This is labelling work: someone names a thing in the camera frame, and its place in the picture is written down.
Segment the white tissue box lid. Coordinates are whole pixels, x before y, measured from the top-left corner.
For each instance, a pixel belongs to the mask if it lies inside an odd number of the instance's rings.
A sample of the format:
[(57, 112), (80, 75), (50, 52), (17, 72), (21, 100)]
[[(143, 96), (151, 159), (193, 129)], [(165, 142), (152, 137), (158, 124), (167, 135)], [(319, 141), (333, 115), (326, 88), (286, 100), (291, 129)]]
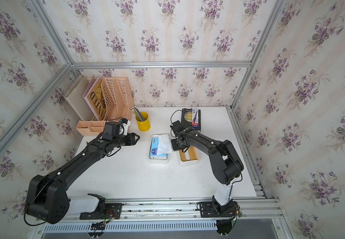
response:
[(193, 146), (190, 146), (186, 152), (178, 151), (177, 155), (181, 167), (195, 165), (200, 159), (197, 148)]

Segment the white blue pencil box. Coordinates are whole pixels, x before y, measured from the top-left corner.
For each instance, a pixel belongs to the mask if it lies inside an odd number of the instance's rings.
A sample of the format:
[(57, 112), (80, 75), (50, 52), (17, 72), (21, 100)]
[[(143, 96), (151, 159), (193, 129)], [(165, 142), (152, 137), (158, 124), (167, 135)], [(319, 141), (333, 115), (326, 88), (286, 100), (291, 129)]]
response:
[(199, 129), (199, 110), (192, 109), (191, 125), (194, 129)]

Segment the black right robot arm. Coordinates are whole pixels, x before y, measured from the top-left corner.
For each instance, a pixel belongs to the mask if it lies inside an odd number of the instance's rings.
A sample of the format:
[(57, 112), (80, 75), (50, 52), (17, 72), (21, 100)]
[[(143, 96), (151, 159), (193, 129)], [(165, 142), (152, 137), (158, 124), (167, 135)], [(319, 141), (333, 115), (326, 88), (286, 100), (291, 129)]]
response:
[(193, 127), (184, 127), (178, 120), (171, 123), (170, 129), (174, 151), (193, 146), (209, 157), (212, 173), (219, 182), (213, 201), (220, 207), (228, 205), (231, 202), (233, 185), (243, 180), (244, 165), (234, 145), (229, 140), (209, 138)]

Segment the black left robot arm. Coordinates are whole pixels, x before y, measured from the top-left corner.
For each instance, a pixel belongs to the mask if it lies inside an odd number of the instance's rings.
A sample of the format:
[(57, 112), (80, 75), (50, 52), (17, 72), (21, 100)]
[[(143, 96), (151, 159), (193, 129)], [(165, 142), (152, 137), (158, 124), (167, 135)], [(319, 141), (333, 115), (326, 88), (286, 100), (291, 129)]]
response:
[(68, 197), (67, 190), (90, 166), (106, 156), (113, 156), (114, 149), (137, 144), (140, 136), (128, 133), (127, 128), (128, 122), (107, 121), (104, 131), (74, 158), (46, 176), (35, 176), (29, 184), (24, 215), (56, 224), (66, 215), (96, 211), (101, 202), (97, 195), (82, 197), (79, 203), (78, 197)]

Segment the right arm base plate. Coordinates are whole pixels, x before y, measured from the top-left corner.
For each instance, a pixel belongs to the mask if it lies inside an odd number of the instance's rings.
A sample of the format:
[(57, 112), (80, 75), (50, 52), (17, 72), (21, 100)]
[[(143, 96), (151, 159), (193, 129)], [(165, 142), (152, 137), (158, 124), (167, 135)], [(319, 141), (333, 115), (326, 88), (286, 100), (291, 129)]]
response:
[(197, 203), (197, 210), (201, 218), (233, 218), (239, 213), (240, 206), (236, 201), (230, 201), (224, 206), (215, 201), (204, 201)]

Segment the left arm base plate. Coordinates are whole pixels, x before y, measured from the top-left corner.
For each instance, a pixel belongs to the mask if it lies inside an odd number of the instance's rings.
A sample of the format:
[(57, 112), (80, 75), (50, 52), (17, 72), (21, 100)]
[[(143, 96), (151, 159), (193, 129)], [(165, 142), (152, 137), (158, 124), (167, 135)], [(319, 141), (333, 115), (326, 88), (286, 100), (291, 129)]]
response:
[(123, 204), (121, 203), (108, 203), (98, 205), (96, 210), (91, 213), (82, 213), (79, 216), (80, 220), (104, 220), (104, 219), (119, 219), (122, 211)]

